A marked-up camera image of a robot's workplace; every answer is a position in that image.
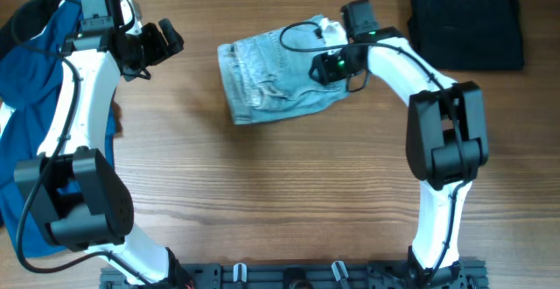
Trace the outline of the light blue denim shorts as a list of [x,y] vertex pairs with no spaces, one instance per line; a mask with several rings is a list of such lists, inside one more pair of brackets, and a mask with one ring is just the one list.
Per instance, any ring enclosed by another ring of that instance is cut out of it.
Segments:
[[323,86],[308,72],[325,47],[317,15],[304,25],[278,29],[218,47],[220,75],[232,120],[237,125],[267,123],[327,109],[349,96],[346,84]]

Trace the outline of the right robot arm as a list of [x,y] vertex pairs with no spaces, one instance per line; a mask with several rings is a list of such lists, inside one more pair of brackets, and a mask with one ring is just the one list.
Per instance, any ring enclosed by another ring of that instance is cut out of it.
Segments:
[[485,288],[484,262],[459,256],[459,225],[466,196],[488,160],[482,91],[438,72],[394,27],[380,28],[368,0],[340,10],[341,22],[314,26],[323,41],[309,75],[322,85],[359,73],[383,80],[408,108],[405,151],[420,184],[416,235],[400,271],[383,266],[407,288]]

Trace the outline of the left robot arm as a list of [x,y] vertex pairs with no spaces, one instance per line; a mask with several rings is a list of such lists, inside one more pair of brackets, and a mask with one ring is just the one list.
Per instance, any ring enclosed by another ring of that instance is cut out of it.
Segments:
[[80,29],[56,53],[63,83],[51,127],[34,159],[14,179],[32,218],[53,246],[76,262],[98,257],[137,288],[191,288],[172,251],[134,221],[128,188],[104,148],[109,109],[120,80],[149,79],[149,67],[182,51],[168,19],[142,24],[131,0],[79,0]]

